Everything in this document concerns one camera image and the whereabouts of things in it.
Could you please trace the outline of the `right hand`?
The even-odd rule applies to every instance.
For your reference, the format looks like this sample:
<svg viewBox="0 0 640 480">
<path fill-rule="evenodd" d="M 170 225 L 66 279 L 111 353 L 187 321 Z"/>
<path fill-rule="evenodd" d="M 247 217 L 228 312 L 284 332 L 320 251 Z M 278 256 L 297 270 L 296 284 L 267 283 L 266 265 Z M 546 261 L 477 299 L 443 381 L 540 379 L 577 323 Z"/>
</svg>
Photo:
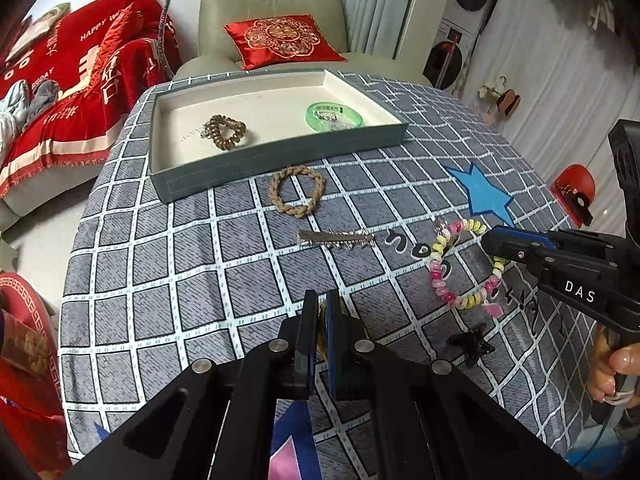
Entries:
<svg viewBox="0 0 640 480">
<path fill-rule="evenodd" d="M 608 345 L 606 328 L 598 324 L 594 332 L 594 341 L 590 362 L 588 391 L 596 402 L 602 403 L 606 396 L 615 391 L 615 376 L 638 376 L 640 372 L 640 346 L 630 346 L 612 350 Z"/>
</svg>

